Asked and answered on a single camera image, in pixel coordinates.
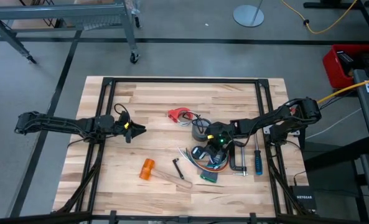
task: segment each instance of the red toolbox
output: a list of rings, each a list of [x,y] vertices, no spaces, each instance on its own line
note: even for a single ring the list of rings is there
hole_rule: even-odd
[[[333,45],[323,59],[332,88],[346,88],[354,84],[353,78],[345,75],[336,52],[343,50],[351,58],[362,52],[369,52],[369,45]]]

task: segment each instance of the gray floor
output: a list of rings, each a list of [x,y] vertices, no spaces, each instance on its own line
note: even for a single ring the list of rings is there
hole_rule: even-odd
[[[351,11],[343,22],[324,35],[312,35],[301,19],[279,1],[264,1],[265,22],[245,28],[232,19],[232,10],[253,0],[150,0],[142,2],[141,30],[136,37],[216,39],[369,40],[369,28],[360,12]],[[327,27],[343,11],[303,9],[302,1],[288,3],[307,15],[315,30]],[[25,33],[19,36],[72,37],[72,32]],[[122,37],[121,30],[94,30],[84,37]],[[17,116],[26,111],[46,111],[57,84],[69,43],[32,43],[25,46],[38,61],[28,64],[7,43],[0,42],[0,217],[6,216],[17,184],[30,157],[35,134],[13,133]],[[149,75],[167,77],[280,77],[285,78],[290,98],[319,99],[332,90],[322,57],[329,46],[230,45],[230,44],[138,44],[141,59],[129,63],[127,44],[80,43],[61,95],[56,116],[74,118],[86,76]],[[346,98],[323,111],[323,119],[308,128],[317,133],[360,107],[356,98]],[[367,136],[363,115],[357,113],[311,141],[345,145]],[[23,215],[48,213],[53,204],[69,136],[50,133],[32,182]],[[324,189],[352,188],[351,178],[337,176],[348,167],[333,167],[309,174],[311,183]],[[358,219],[355,202],[346,195],[317,192],[324,217]]]

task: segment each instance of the blue screwdriver handle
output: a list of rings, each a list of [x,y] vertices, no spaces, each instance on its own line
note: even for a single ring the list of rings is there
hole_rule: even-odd
[[[261,162],[260,150],[255,150],[256,175],[263,175],[263,164]]]

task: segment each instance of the butcher block tabletop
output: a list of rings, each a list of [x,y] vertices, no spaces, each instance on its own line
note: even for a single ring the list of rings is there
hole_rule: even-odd
[[[77,119],[95,115],[103,78],[86,79]],[[281,78],[270,78],[269,85],[276,109],[288,100],[285,82]],[[264,110],[268,111],[264,89],[261,91]],[[167,117],[168,110],[186,107],[211,122],[255,118],[259,116],[259,109],[254,84],[119,82],[113,103],[124,105],[131,119],[145,125],[147,132],[132,139],[130,144],[123,136],[106,140],[93,214],[109,215],[111,210],[116,210],[120,215],[248,217],[256,213],[257,217],[275,217],[262,130],[257,135],[263,175],[255,174],[255,138],[252,136],[245,147],[249,175],[233,175],[237,172],[227,168],[219,173],[217,183],[213,184],[201,179],[201,170],[177,150],[206,143],[192,138],[191,126],[179,126]],[[115,120],[119,118],[113,109],[111,115]],[[71,142],[79,139],[80,136],[73,135]],[[299,144],[297,138],[289,137],[288,140]],[[80,185],[87,151],[88,143],[85,142],[68,148],[54,210],[62,207]],[[305,171],[302,154],[292,144],[283,145],[282,152],[287,181],[291,184],[295,174]],[[155,161],[156,169],[177,177],[172,160],[179,158],[177,165],[185,179],[193,183],[192,188],[180,187],[158,177],[140,179],[139,173],[147,158]],[[236,148],[236,164],[241,164],[240,148]],[[299,185],[308,185],[305,173],[297,175],[296,180]],[[284,194],[278,183],[277,186],[281,211],[285,213]],[[84,209],[88,198],[89,190],[85,192]]]

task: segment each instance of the caster wheel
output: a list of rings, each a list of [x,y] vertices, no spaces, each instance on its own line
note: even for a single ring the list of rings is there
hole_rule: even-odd
[[[135,23],[135,25],[136,25],[136,27],[138,28],[138,29],[140,29],[140,20],[139,20],[139,17],[135,17],[134,18],[134,23]]]
[[[32,57],[32,56],[28,56],[27,57],[27,60],[28,60],[28,62],[30,62],[30,63],[33,63],[33,64],[37,64],[37,62],[35,61],[35,59]]]
[[[130,55],[130,62],[131,62],[131,63],[137,63],[137,61],[139,60],[139,56],[140,56],[140,55],[138,55],[138,54],[134,54],[134,53],[132,53],[132,54]]]

